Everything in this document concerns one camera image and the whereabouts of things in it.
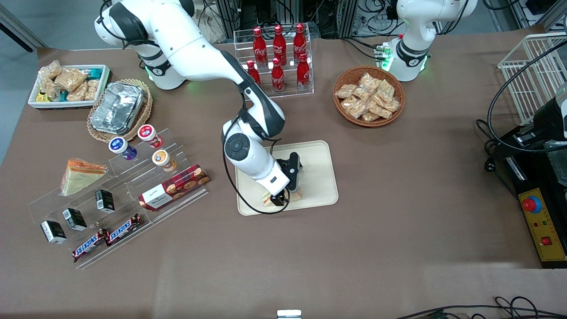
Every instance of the white wire rack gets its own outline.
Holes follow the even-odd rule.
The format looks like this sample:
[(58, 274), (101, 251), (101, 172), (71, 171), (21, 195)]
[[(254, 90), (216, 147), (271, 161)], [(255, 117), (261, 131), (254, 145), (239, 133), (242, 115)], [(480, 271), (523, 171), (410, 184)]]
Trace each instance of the white wire rack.
[[(564, 32), (528, 35), (498, 63), (498, 68), (508, 80), (527, 63), (564, 40)], [(555, 51), (512, 81), (508, 89), (522, 125), (529, 123), (535, 112), (555, 96), (566, 76), (565, 66)]]

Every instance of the yellow control panel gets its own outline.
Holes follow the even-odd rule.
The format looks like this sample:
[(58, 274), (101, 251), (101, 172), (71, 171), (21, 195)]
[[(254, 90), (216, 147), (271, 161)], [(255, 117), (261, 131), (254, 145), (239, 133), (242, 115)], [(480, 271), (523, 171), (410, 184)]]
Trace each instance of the yellow control panel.
[(567, 260), (539, 188), (518, 195), (541, 261)]

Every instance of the robotic arm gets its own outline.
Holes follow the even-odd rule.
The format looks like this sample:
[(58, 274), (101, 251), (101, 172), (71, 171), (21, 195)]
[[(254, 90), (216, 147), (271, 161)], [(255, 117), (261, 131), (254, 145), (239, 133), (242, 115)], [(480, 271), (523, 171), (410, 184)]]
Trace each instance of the robotic arm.
[(415, 79), (437, 35), (433, 21), (467, 17), (476, 4), (477, 0), (398, 0), (396, 11), (406, 30), (401, 39), (389, 44), (393, 52), (390, 73), (402, 82)]
[(104, 10), (95, 28), (109, 44), (130, 42), (160, 88), (174, 89), (184, 79), (233, 81), (253, 106), (242, 108), (235, 121), (223, 126), (226, 157), (272, 195), (278, 195), (290, 179), (260, 142), (282, 131), (284, 113), (232, 55), (217, 50), (203, 37), (190, 17), (193, 12), (192, 0), (123, 0)]

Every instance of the cup lid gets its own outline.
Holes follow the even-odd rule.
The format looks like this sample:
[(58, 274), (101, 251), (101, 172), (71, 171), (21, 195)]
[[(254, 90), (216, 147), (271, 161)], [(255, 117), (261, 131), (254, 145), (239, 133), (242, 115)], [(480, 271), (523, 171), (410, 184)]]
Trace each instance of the cup lid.
[(128, 148), (128, 142), (123, 137), (115, 137), (108, 142), (108, 149), (115, 154), (122, 154)]
[(138, 137), (141, 138), (144, 142), (153, 140), (155, 136), (155, 128), (150, 124), (144, 124), (138, 129)]
[(163, 149), (155, 151), (154, 155), (151, 157), (154, 164), (158, 166), (164, 166), (165, 164), (169, 163), (170, 155), (164, 151)]

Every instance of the white tray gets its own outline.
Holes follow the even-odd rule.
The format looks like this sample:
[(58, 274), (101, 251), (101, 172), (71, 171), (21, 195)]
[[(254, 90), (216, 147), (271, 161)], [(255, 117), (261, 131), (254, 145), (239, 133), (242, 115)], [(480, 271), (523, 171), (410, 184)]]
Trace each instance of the white tray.
[(56, 110), (56, 109), (73, 109), (73, 108), (90, 108), (95, 105), (96, 100), (102, 95), (106, 87), (110, 69), (104, 64), (88, 64), (88, 65), (61, 65), (62, 68), (77, 68), (77, 69), (102, 69), (103, 73), (100, 76), (99, 87), (96, 89), (95, 99), (92, 101), (80, 102), (36, 102), (37, 94), (39, 93), (39, 75), (33, 85), (32, 93), (29, 95), (28, 104), (34, 108), (41, 110)]
[[(302, 198), (291, 202), (285, 211), (294, 209), (333, 205), (338, 201), (337, 182), (331, 160), (331, 151), (325, 141), (312, 141), (274, 147), (274, 158), (289, 159), (289, 154), (299, 154), (303, 169), (299, 172), (299, 186)], [(279, 211), (281, 207), (264, 207), (262, 197), (268, 193), (248, 175), (236, 170), (236, 187), (244, 199), (254, 208), (263, 212)], [(244, 216), (259, 215), (236, 196), (238, 211)]]

